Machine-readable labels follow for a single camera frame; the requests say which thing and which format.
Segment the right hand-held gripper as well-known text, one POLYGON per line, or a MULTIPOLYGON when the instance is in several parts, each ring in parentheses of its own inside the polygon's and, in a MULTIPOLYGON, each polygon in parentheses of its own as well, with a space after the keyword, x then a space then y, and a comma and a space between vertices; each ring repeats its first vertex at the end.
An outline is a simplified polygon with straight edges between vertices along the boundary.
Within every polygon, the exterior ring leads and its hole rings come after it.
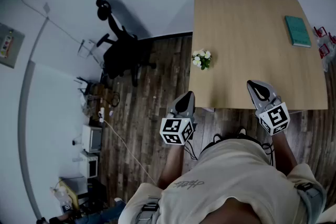
POLYGON ((286 103, 282 102, 280 97, 276 97, 272 85, 259 80, 248 80, 247 89, 257 109, 256 116, 259 123, 267 133, 273 136, 286 130, 290 123, 289 112, 286 103), (262 102, 266 101, 269 102, 262 106, 262 102))

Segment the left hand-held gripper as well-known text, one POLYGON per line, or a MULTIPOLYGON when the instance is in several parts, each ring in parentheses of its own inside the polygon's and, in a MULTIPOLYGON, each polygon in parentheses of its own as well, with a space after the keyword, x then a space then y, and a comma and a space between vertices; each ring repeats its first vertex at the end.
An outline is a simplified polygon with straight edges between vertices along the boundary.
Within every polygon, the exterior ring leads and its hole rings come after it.
POLYGON ((195 95, 188 91, 176 98, 170 112, 161 121, 160 135, 166 144, 185 145, 193 137, 197 124, 194 118, 195 95))

